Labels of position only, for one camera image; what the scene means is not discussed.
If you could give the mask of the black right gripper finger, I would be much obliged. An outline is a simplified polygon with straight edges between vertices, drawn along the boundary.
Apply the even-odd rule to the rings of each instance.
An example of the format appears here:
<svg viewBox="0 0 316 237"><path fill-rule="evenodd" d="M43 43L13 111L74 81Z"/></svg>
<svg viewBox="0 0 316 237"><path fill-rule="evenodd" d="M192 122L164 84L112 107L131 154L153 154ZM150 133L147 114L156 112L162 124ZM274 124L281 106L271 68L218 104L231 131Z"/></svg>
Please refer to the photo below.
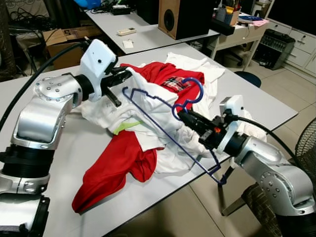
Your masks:
<svg viewBox="0 0 316 237"><path fill-rule="evenodd" d="M195 133L199 134L202 132L202 122L196 115L178 115L183 124L190 128Z"/></svg>
<svg viewBox="0 0 316 237"><path fill-rule="evenodd" d="M179 118L187 127L204 127L207 125L207 118L194 111L187 112L183 109L179 112Z"/></svg>

